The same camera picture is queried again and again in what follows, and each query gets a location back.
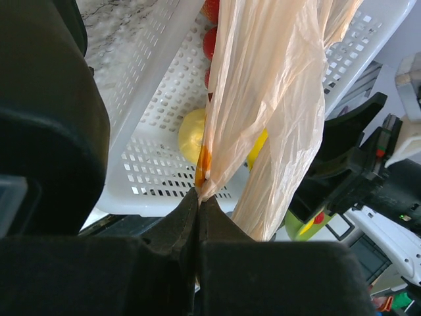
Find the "red fake cherry tomatoes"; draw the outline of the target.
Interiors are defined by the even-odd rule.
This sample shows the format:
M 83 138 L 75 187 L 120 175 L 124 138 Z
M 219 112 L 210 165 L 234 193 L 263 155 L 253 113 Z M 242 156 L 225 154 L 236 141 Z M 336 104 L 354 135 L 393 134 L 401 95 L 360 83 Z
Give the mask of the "red fake cherry tomatoes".
M 203 53 L 209 61 L 212 61 L 214 55 L 219 9 L 219 0 L 205 0 L 201 8 L 201 14 L 214 25 L 203 38 Z

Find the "orange plastic bag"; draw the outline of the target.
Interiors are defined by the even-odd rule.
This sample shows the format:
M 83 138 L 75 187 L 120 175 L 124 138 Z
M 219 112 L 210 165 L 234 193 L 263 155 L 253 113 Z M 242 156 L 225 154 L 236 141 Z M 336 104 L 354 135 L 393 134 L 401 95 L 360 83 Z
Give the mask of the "orange plastic bag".
M 225 186 L 263 132 L 268 137 L 232 214 L 267 241 L 322 142 L 326 50 L 359 1 L 221 1 L 205 131 L 195 174 L 199 201 Z

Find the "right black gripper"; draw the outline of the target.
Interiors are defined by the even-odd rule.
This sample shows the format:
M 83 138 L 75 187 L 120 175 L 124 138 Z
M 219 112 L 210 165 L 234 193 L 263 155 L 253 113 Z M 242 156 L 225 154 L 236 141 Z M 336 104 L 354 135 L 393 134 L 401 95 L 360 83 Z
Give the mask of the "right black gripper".
M 356 203 L 392 221 L 420 220 L 420 165 L 410 159 L 386 165 L 403 121 L 389 114 L 360 148 L 355 147 L 386 101 L 387 96 L 377 92 L 324 123 L 320 149 L 289 205 L 301 222 L 324 209 L 343 214 Z

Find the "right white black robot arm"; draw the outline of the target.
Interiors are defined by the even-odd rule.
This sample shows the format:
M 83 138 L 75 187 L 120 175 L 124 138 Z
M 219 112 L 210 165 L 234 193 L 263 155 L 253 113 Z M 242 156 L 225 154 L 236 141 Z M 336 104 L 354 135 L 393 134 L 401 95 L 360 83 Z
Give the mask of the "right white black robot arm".
M 402 278 L 420 285 L 420 164 L 392 163 L 403 120 L 388 115 L 369 137 L 364 129 L 387 97 L 368 101 L 324 124 L 322 145 L 289 210 L 302 223 L 320 211 L 351 219 L 387 256 Z

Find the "yellow orange fake fruit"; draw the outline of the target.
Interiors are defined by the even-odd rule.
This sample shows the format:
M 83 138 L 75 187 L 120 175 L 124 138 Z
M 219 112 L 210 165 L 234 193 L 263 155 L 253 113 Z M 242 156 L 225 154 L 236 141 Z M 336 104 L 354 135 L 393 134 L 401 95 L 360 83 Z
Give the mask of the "yellow orange fake fruit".
M 260 136 L 257 138 L 252 150 L 247 156 L 247 166 L 248 166 L 249 171 L 251 171 L 251 169 L 253 168 L 253 165 L 263 145 L 265 144 L 267 138 L 268 138 L 268 132 L 267 132 L 267 129 L 264 129 L 262 133 L 260 134 Z

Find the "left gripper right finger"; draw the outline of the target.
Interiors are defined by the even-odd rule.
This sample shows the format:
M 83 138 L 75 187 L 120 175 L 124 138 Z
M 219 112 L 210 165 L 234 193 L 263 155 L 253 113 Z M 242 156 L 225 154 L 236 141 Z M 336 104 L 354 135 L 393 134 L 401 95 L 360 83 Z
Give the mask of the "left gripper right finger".
M 337 242 L 257 242 L 215 199 L 199 208 L 203 315 L 373 315 L 353 252 Z

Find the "yellow fake lemon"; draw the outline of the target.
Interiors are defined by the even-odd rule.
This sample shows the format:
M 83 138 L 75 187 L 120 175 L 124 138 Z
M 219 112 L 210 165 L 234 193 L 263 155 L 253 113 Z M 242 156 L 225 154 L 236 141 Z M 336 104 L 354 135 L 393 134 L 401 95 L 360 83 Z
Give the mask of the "yellow fake lemon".
M 178 130 L 178 147 L 184 158 L 197 164 L 205 129 L 205 109 L 188 113 Z

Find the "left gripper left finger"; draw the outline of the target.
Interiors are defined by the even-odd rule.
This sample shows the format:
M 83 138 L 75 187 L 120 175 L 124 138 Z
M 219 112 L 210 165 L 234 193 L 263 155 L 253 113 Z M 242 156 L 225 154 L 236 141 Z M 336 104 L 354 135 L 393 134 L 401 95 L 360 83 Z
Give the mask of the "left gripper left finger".
M 1 241 L 2 315 L 190 315 L 197 192 L 140 236 Z

